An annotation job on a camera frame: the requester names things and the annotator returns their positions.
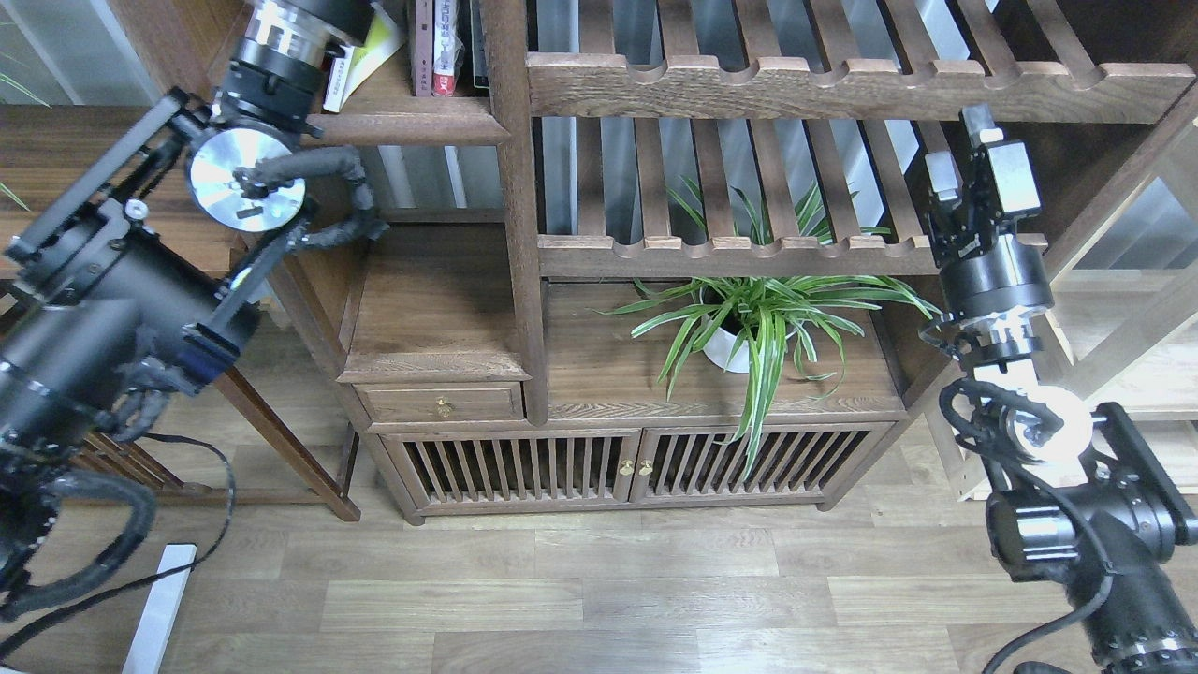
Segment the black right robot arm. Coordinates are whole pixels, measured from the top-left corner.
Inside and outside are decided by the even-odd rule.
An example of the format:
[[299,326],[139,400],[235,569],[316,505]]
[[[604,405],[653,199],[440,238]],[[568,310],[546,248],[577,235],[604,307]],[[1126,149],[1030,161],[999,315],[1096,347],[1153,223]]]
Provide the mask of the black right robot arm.
[[984,459],[991,549],[1015,583],[1064,585],[1069,614],[1010,640],[1002,669],[1031,640],[1082,623],[1103,673],[1193,673],[1194,623],[1162,571],[1194,544],[1194,512],[1117,403],[1089,408],[1040,383],[1031,318],[1053,306],[1043,257],[1017,226],[1041,208],[1023,142],[987,104],[961,113],[972,145],[967,181],[952,154],[926,156],[928,229],[944,315],[920,336],[960,363],[940,391],[956,441]]

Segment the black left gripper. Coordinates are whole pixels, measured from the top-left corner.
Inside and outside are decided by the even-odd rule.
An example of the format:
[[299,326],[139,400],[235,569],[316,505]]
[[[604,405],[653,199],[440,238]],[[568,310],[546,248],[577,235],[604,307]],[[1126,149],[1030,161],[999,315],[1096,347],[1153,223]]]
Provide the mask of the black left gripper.
[[341,44],[364,44],[375,8],[373,1],[246,1],[254,19],[274,22],[304,34],[321,34]]

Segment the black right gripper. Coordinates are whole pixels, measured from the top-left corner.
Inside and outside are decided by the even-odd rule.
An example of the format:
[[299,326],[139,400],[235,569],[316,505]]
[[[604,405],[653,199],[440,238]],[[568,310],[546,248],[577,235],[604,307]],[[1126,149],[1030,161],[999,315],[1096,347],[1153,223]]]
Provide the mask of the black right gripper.
[[951,153],[925,154],[928,226],[942,293],[960,329],[1028,323],[1054,306],[1043,257],[1019,242],[1022,219],[1041,210],[1030,154],[1004,140],[988,103],[961,110],[972,145],[972,174],[961,184]]

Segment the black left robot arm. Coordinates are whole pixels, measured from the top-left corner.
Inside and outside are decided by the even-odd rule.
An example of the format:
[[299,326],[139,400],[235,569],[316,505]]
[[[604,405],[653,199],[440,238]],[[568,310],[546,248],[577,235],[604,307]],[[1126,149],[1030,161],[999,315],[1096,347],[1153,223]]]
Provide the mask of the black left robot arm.
[[[107,600],[102,585],[153,528],[153,491],[71,464],[85,435],[149,435],[171,394],[234,366],[256,332],[252,297],[284,257],[387,227],[359,150],[300,148],[321,134],[307,119],[326,57],[365,43],[373,4],[253,8],[213,103],[168,91],[6,248],[34,310],[4,338],[4,620],[43,617],[4,655]],[[180,159],[204,213],[262,235],[223,280],[146,225],[146,198]],[[37,585],[28,563],[67,498],[123,503],[128,520],[81,571]]]

